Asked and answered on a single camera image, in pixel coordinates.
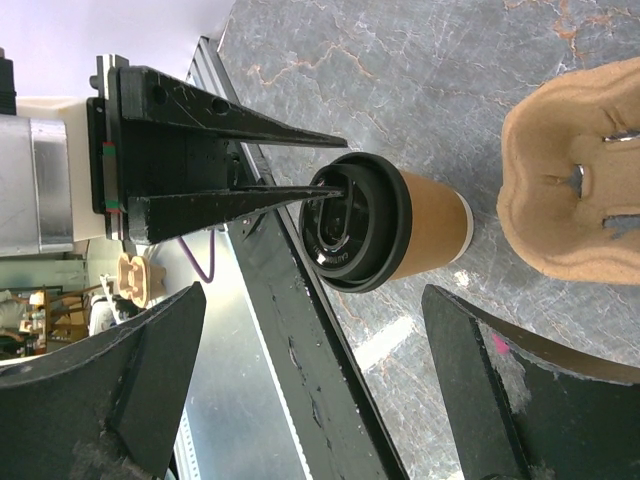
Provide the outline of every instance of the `purple wire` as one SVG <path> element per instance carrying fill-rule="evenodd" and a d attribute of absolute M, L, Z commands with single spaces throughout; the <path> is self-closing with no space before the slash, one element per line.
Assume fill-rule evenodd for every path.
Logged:
<path fill-rule="evenodd" d="M 211 230 L 211 238 L 209 239 L 209 275 L 206 275 L 202 271 L 202 268 L 200 268 L 200 265 L 198 264 L 198 261 L 193 256 L 193 253 L 191 252 L 191 250 L 187 246 L 187 242 L 184 241 L 184 238 L 178 237 L 178 243 L 182 247 L 182 250 L 184 251 L 184 254 L 187 256 L 187 259 L 189 260 L 189 263 L 191 263 L 191 266 L 193 267 L 193 269 L 196 271 L 196 273 L 200 277 L 200 280 L 202 280 L 204 283 L 213 282 L 213 275 L 214 275 L 215 270 L 216 270 L 216 233 L 215 233 L 215 230 L 213 230 L 213 229 Z"/>

